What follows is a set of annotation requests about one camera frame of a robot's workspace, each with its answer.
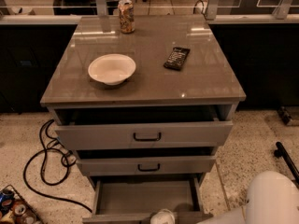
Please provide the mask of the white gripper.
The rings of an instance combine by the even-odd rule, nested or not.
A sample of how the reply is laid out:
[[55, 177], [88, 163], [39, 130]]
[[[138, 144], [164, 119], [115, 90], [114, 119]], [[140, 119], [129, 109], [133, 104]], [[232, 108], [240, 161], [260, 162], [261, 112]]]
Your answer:
[[175, 224], [174, 214], [168, 209], [162, 209], [151, 217], [150, 224]]

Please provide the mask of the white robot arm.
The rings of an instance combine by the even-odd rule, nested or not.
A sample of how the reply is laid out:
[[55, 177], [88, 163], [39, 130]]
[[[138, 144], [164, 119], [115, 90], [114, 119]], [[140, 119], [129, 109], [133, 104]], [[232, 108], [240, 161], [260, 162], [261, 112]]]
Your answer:
[[202, 220], [162, 209], [150, 224], [299, 224], [299, 189], [287, 176], [265, 171], [250, 181], [246, 203], [234, 210]]

